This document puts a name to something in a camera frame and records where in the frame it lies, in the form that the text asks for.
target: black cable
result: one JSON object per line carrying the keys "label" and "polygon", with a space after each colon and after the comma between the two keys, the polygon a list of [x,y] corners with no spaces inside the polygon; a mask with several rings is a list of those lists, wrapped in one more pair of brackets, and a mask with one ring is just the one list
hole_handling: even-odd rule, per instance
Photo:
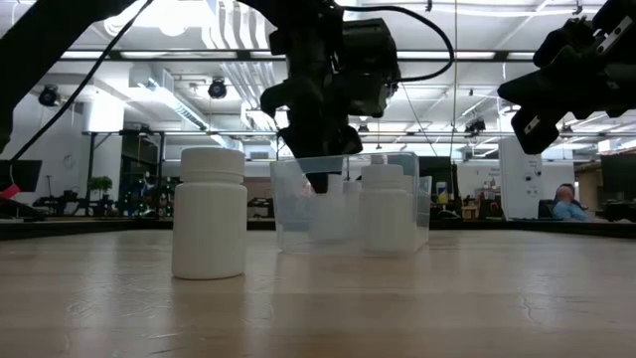
{"label": "black cable", "polygon": [[35,144],[35,142],[38,141],[38,139],[40,139],[40,137],[47,130],[49,130],[49,128],[51,128],[51,126],[53,126],[53,124],[55,124],[58,121],[58,119],[60,119],[64,115],[67,109],[71,107],[71,105],[75,102],[75,100],[80,95],[83,88],[86,87],[90,79],[92,79],[94,74],[97,72],[101,63],[103,63],[103,61],[106,59],[106,56],[108,56],[110,51],[115,47],[115,45],[117,45],[117,42],[119,42],[119,40],[123,37],[123,35],[132,27],[132,24],[135,22],[135,20],[137,20],[139,15],[141,15],[141,13],[153,1],[154,0],[146,0],[146,3],[143,4],[143,6],[139,9],[137,14],[135,14],[135,16],[133,16],[132,19],[130,19],[130,21],[128,21],[126,25],[124,25],[123,28],[121,28],[121,31],[119,31],[119,33],[110,41],[110,43],[103,50],[103,52],[101,53],[97,61],[95,61],[95,64],[92,66],[90,71],[88,71],[88,74],[86,74],[86,77],[81,81],[78,88],[73,92],[73,94],[71,94],[71,96],[69,97],[69,100],[67,100],[67,102],[64,103],[62,107],[60,108],[60,110],[58,110],[58,112],[53,116],[53,118],[51,118],[51,120],[49,120],[47,124],[45,124],[42,128],[40,128],[40,130],[38,130],[38,132],[31,139],[29,139],[29,141],[25,145],[23,145],[22,148],[20,148],[20,150],[18,150],[18,152],[11,158],[11,160],[9,161],[10,168],[13,166],[13,163],[15,163],[18,159],[20,159],[20,157],[24,155],[24,153],[27,150],[29,150],[29,148],[31,148],[31,146]]}
{"label": "black cable", "polygon": [[402,84],[402,87],[404,88],[404,94],[406,94],[406,99],[408,100],[408,105],[410,106],[410,110],[413,112],[413,115],[415,116],[415,121],[417,121],[417,124],[419,124],[420,131],[424,134],[424,138],[426,139],[426,143],[428,143],[428,145],[430,145],[430,149],[432,149],[433,153],[435,154],[435,156],[437,156],[437,151],[435,150],[435,147],[433,146],[433,143],[431,143],[430,139],[428,139],[428,134],[426,134],[426,130],[424,129],[424,126],[421,125],[421,122],[419,121],[419,117],[417,116],[417,112],[415,111],[415,107],[413,107],[413,103],[410,101],[410,96],[408,95],[408,90],[406,89],[404,84]]}
{"label": "black cable", "polygon": [[426,80],[434,79],[434,78],[442,75],[446,71],[448,71],[453,66],[453,63],[455,62],[455,50],[453,49],[453,45],[451,44],[450,39],[448,39],[448,36],[446,36],[446,34],[444,34],[444,32],[437,25],[435,25],[432,21],[430,21],[430,20],[426,19],[425,17],[417,14],[414,11],[411,11],[411,10],[408,10],[408,9],[404,9],[404,8],[399,7],[399,6],[391,6],[391,5],[387,5],[387,6],[341,6],[341,8],[343,10],[353,11],[353,12],[395,11],[395,12],[403,13],[403,14],[408,15],[408,16],[416,19],[416,20],[419,20],[421,23],[423,23],[424,25],[428,26],[437,35],[439,35],[441,40],[444,42],[444,45],[446,45],[446,50],[448,50],[448,63],[446,65],[444,65],[444,67],[441,68],[439,71],[436,71],[436,72],[434,72],[434,73],[432,73],[430,75],[419,76],[419,77],[414,77],[414,78],[398,79],[398,80],[395,80],[396,83],[399,83],[399,82],[403,82],[403,83],[406,83],[406,82],[417,82],[417,81],[426,81]]}

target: red object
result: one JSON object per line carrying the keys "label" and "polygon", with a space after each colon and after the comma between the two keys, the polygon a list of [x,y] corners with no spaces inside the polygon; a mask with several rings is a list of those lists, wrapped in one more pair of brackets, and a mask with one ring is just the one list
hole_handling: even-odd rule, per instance
{"label": "red object", "polygon": [[10,187],[8,187],[7,189],[5,189],[5,191],[0,193],[0,198],[11,199],[14,196],[18,195],[18,193],[20,193],[20,188],[15,184],[11,184]]}

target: black camera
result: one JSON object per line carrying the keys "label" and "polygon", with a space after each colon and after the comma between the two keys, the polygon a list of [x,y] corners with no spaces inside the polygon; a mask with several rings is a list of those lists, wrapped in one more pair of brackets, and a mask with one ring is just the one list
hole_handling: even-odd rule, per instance
{"label": "black camera", "polygon": [[38,101],[43,106],[58,106],[60,105],[60,94],[58,93],[58,87],[55,85],[45,85],[42,93],[38,97]]}
{"label": "black camera", "polygon": [[208,94],[212,99],[222,99],[228,94],[228,88],[225,84],[226,80],[222,78],[213,79]]}

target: wooden table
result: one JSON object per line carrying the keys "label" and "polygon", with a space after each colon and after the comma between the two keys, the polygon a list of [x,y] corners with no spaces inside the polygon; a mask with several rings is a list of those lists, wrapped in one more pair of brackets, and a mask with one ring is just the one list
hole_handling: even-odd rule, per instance
{"label": "wooden table", "polygon": [[636,243],[433,232],[407,260],[281,254],[170,275],[171,233],[0,243],[0,357],[634,357]]}

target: white pill bottle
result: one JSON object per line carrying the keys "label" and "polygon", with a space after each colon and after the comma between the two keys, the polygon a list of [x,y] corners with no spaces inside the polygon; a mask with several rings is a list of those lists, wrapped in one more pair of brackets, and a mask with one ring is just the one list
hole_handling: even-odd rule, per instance
{"label": "white pill bottle", "polygon": [[175,191],[172,274],[214,279],[242,274],[247,234],[247,189],[240,151],[189,148],[181,156]]}

